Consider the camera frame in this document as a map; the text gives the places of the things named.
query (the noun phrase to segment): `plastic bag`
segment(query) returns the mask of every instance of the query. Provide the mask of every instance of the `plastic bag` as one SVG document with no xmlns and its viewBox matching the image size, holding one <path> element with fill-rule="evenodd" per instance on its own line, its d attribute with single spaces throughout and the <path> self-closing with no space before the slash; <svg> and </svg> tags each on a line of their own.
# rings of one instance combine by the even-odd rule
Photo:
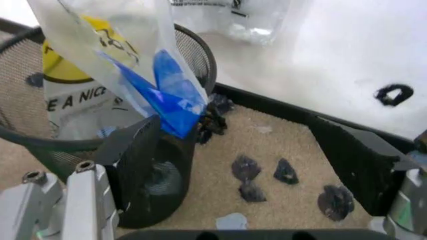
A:
<svg viewBox="0 0 427 240">
<path fill-rule="evenodd" d="M 254 44 L 270 44 L 291 0 L 170 0 L 174 20 L 196 33 L 219 32 Z"/>
<path fill-rule="evenodd" d="M 51 48 L 139 114 L 159 114 L 162 128 L 180 138 L 197 122 L 208 98 L 176 47 L 168 0 L 28 3 Z"/>
</svg>

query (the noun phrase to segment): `amethyst piece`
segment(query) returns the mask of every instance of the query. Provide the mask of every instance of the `amethyst piece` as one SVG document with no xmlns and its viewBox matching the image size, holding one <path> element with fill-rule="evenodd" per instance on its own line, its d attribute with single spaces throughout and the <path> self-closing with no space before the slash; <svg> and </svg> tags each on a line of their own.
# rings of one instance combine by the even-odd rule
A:
<svg viewBox="0 0 427 240">
<path fill-rule="evenodd" d="M 240 196 L 248 203 L 259 203 L 267 201 L 263 191 L 252 181 L 243 182 L 238 188 Z"/>
<path fill-rule="evenodd" d="M 261 172 L 258 163 L 246 155 L 239 155 L 231 165 L 231 171 L 235 178 L 242 182 L 254 180 Z"/>
<path fill-rule="evenodd" d="M 291 164 L 284 158 L 280 159 L 277 164 L 276 171 L 274 172 L 274 178 L 280 182 L 294 185 L 300 182 L 298 179 L 295 169 Z"/>
</svg>

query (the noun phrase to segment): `black plastic part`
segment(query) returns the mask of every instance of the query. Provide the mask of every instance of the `black plastic part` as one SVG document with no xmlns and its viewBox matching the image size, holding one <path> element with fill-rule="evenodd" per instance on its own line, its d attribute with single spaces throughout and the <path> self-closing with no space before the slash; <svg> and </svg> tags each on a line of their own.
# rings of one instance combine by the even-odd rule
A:
<svg viewBox="0 0 427 240">
<path fill-rule="evenodd" d="M 414 142 L 418 151 L 427 154 L 427 130 L 416 137 Z"/>
<path fill-rule="evenodd" d="M 318 230 L 139 230 L 119 240 L 395 240 L 366 229 Z"/>
<path fill-rule="evenodd" d="M 150 194 L 145 184 L 139 186 L 130 200 L 129 209 L 119 215 L 120 227 L 139 229 L 154 225 L 169 217 L 181 205 L 190 185 L 196 138 L 196 127 L 185 139 L 168 135 L 163 131 L 160 133 L 153 161 L 170 162 L 177 168 L 182 177 L 180 189 L 176 194 L 156 195 Z M 153 179 L 151 174 L 146 175 L 145 183 Z"/>
<path fill-rule="evenodd" d="M 286 119 L 288 121 L 309 126 L 311 117 L 322 117 L 328 120 L 332 120 L 336 123 L 346 125 L 353 129 L 375 133 L 404 154 L 414 150 L 414 143 L 405 138 L 367 126 L 359 125 L 354 122 L 349 122 L 343 119 L 329 116 L 320 112 L 315 112 L 286 102 L 274 100 L 262 95 L 254 94 L 252 92 L 240 90 L 221 83 L 216 84 L 213 92 L 227 96 L 227 98 L 232 100 L 235 104 L 273 115 L 281 119 Z"/>
<path fill-rule="evenodd" d="M 115 130 L 94 153 L 93 161 L 105 167 L 117 209 L 126 210 L 149 173 L 160 127 L 160 117 L 154 115 Z"/>
<path fill-rule="evenodd" d="M 308 125 L 342 183 L 372 216 L 385 216 L 413 162 L 372 132 L 313 117 Z"/>
</svg>

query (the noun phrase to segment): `bolt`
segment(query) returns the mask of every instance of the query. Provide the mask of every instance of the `bolt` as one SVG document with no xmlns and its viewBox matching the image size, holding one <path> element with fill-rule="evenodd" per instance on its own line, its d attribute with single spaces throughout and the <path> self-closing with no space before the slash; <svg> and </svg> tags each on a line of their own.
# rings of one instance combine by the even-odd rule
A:
<svg viewBox="0 0 427 240">
<path fill-rule="evenodd" d="M 44 171 L 29 171 L 22 176 L 22 183 L 34 183 L 42 186 L 48 181 Z"/>
<path fill-rule="evenodd" d="M 91 160 L 82 161 L 79 164 L 77 164 L 77 166 L 75 167 L 75 172 L 78 174 L 86 171 L 91 171 L 91 170 L 93 171 L 97 170 L 94 161 L 91 161 Z"/>
</svg>

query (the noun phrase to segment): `white surface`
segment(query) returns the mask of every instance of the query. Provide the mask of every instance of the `white surface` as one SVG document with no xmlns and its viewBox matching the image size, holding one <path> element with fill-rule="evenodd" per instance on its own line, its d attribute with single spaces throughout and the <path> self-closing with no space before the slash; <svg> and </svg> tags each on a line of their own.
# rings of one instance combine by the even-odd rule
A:
<svg viewBox="0 0 427 240">
<path fill-rule="evenodd" d="M 35 25 L 25 0 L 0 17 Z M 294 0 L 285 21 L 268 47 L 204 35 L 217 81 L 408 139 L 427 128 L 426 0 Z M 373 95 L 391 83 L 414 95 L 383 106 Z"/>
</svg>

